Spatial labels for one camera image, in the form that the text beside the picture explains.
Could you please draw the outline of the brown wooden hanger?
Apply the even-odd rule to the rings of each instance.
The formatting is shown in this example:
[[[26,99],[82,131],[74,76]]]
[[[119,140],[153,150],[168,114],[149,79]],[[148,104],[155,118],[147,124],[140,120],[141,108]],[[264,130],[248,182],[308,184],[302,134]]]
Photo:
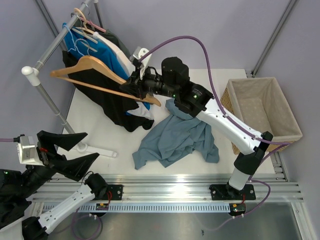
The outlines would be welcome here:
[[[111,89],[103,88],[103,87],[100,87],[100,86],[96,86],[96,85],[93,85],[93,84],[89,84],[89,83],[85,83],[85,82],[81,82],[81,81],[78,81],[78,80],[74,80],[74,79],[65,77],[66,75],[69,75],[69,74],[74,74],[74,73],[77,73],[77,72],[87,71],[87,70],[92,70],[92,69],[97,71],[98,73],[110,78],[112,81],[118,83],[119,85],[123,85],[124,83],[126,83],[126,81],[123,78],[121,78],[117,74],[115,74],[101,60],[99,60],[96,57],[89,56],[89,55],[85,55],[85,56],[81,57],[79,59],[79,61],[77,62],[77,64],[74,65],[74,66],[53,70],[50,73],[50,76],[54,77],[54,78],[62,79],[64,81],[68,81],[68,82],[73,83],[73,84],[77,84],[77,85],[84,86],[84,87],[87,87],[87,88],[91,88],[91,89],[95,89],[95,90],[98,90],[98,91],[102,91],[102,92],[105,92],[105,93],[118,95],[118,96],[129,98],[129,99],[133,99],[133,100],[138,101],[138,102],[146,102],[146,103],[154,104],[154,105],[156,105],[158,107],[162,106],[161,102],[157,98],[155,98],[153,96],[150,96],[149,94],[147,94],[144,98],[140,99],[138,97],[135,97],[135,96],[127,94],[127,93],[114,91],[114,90],[111,90]]]

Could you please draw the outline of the grey-blue t shirt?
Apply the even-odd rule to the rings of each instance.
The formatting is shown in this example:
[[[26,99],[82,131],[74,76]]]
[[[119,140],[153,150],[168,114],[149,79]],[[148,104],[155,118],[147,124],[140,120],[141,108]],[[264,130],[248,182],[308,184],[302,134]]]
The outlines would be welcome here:
[[[167,168],[194,151],[200,152],[207,163],[217,164],[219,149],[212,127],[180,111],[172,98],[166,101],[165,107],[169,116],[152,128],[132,154],[134,168],[139,170],[148,161],[158,161]]]

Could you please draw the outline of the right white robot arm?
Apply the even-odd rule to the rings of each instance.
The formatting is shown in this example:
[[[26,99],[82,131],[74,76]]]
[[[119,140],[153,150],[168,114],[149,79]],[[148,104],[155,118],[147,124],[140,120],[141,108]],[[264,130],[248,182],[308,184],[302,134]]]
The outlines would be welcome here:
[[[237,146],[240,153],[221,194],[224,199],[239,198],[260,166],[273,135],[250,128],[224,109],[213,93],[191,82],[188,66],[178,57],[165,58],[161,62],[161,74],[154,67],[146,66],[143,60],[134,58],[132,63],[135,70],[120,86],[121,90],[140,100],[145,100],[148,94],[173,98],[179,110],[219,130]]]

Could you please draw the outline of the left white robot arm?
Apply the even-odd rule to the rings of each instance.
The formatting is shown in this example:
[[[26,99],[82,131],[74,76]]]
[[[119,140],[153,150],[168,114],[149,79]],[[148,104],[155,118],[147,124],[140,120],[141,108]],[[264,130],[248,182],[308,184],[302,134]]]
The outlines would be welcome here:
[[[37,133],[37,142],[21,134],[11,139],[17,144],[20,164],[25,171],[0,171],[0,238],[2,240],[46,240],[55,228],[82,205],[101,200],[107,195],[108,184],[99,173],[89,173],[99,157],[93,152],[67,159],[57,149],[70,151],[88,134],[86,132],[56,134]],[[53,208],[39,215],[26,216],[35,197],[57,174],[80,182],[80,187]]]

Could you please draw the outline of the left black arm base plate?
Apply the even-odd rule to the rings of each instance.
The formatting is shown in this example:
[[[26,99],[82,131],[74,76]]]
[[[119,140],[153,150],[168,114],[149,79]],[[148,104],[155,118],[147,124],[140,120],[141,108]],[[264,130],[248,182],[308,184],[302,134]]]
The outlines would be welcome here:
[[[94,198],[94,201],[121,201],[123,198],[124,186],[122,184],[109,184],[105,194],[100,198]]]

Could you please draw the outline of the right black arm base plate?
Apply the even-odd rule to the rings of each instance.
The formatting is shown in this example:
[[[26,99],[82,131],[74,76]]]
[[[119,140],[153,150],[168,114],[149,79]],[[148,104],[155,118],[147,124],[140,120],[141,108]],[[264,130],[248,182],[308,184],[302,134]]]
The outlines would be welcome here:
[[[252,184],[246,184],[242,190],[237,190],[228,184],[211,184],[209,190],[213,201],[256,200]]]

